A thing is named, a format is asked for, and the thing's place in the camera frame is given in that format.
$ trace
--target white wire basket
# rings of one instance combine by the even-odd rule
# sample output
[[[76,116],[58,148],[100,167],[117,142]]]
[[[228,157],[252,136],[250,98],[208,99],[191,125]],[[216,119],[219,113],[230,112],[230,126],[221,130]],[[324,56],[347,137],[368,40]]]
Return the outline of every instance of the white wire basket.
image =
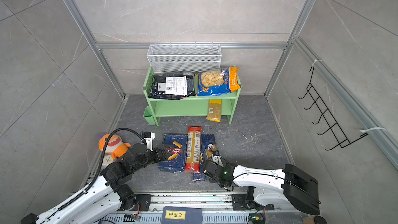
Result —
[[[204,72],[220,68],[221,47],[216,44],[154,44],[147,53],[155,73]]]

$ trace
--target plush dinosaur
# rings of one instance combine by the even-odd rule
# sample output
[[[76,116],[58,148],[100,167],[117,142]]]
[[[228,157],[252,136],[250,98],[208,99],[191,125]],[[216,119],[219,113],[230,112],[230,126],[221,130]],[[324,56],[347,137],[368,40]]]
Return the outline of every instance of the plush dinosaur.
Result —
[[[109,137],[109,134],[104,135],[98,142],[98,146],[101,151],[105,145],[105,139],[107,137]],[[113,135],[112,139],[108,143],[108,146],[106,147],[105,153],[111,154],[111,157],[116,159],[116,157],[121,157],[124,153],[126,153],[128,147],[131,147],[131,144],[123,143],[120,136]]]

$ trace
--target green shelf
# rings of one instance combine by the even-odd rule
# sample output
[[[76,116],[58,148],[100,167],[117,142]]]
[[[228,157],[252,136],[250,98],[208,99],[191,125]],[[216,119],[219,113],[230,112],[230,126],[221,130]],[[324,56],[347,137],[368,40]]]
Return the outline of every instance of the green shelf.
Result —
[[[154,72],[152,67],[148,69],[145,78],[144,86],[142,87],[145,97],[147,98],[148,107],[144,112],[144,118],[148,124],[160,124],[161,117],[177,117],[177,116],[207,116],[209,111],[209,99],[221,99],[221,115],[228,117],[229,123],[232,122],[232,117],[235,112],[236,103],[240,94],[240,88],[232,93],[227,93],[220,96],[191,96],[177,101],[152,99],[148,98],[151,89],[152,79]],[[198,78],[194,77],[195,91],[197,93]],[[238,76],[238,84],[241,87],[240,79]]]

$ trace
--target aluminum rail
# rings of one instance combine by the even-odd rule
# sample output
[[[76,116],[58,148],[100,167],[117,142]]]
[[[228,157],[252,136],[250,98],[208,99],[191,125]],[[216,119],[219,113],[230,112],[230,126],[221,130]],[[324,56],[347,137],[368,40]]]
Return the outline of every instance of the aluminum rail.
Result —
[[[300,34],[302,27],[304,26],[305,21],[308,18],[308,15],[311,12],[312,7],[314,6],[316,0],[305,0],[304,5],[301,9],[300,14],[298,15],[297,21],[295,26],[293,27],[292,33],[290,34],[290,37],[288,39],[288,43],[291,44],[294,36]],[[278,61],[278,64],[276,65],[274,72],[272,73],[271,79],[269,80],[268,86],[266,91],[264,92],[265,97],[269,97],[271,94],[272,88],[274,87],[279,74],[282,71],[282,68],[286,62],[287,57],[289,56],[290,53],[290,47],[289,45],[287,49],[282,53],[281,58]]]
[[[286,48],[286,42],[97,42],[97,49],[147,49],[153,44],[220,45],[221,48]]]
[[[109,77],[110,81],[112,82],[113,86],[115,87],[117,93],[119,94],[119,96],[121,98],[124,98],[126,94],[123,92],[123,89],[122,89],[119,81],[117,80],[115,74],[113,73],[112,68],[109,66],[107,60],[105,59],[105,56],[96,47],[96,42],[94,40],[94,36],[93,36],[91,30],[88,28],[88,25],[85,22],[79,9],[77,8],[76,3],[74,2],[74,0],[63,0],[63,1],[65,2],[65,5],[67,6],[69,12],[71,13],[73,19],[77,23],[77,26],[79,27],[80,31],[86,38],[88,44],[90,45],[91,49],[93,50],[98,61],[101,63],[103,69],[105,70],[106,74],[108,75],[108,77]]]

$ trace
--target red spaghetti package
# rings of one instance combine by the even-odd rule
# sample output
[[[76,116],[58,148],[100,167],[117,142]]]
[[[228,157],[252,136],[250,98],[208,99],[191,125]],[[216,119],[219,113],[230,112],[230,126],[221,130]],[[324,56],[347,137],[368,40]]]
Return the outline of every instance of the red spaghetti package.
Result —
[[[188,127],[187,162],[185,172],[199,173],[202,127]]]

